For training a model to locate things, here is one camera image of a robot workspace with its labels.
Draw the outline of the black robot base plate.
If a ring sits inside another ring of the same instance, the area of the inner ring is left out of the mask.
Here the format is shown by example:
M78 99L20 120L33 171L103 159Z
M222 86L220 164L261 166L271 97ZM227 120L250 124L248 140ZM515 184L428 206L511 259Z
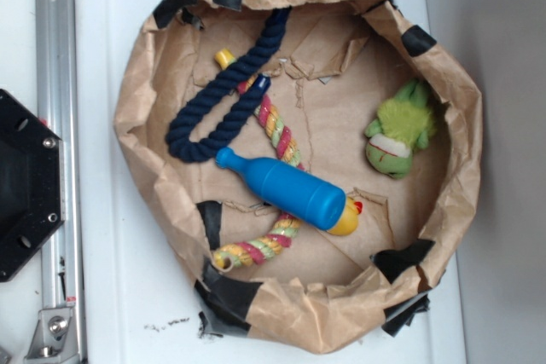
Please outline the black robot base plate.
M61 139L1 91L1 282L12 280L63 223Z

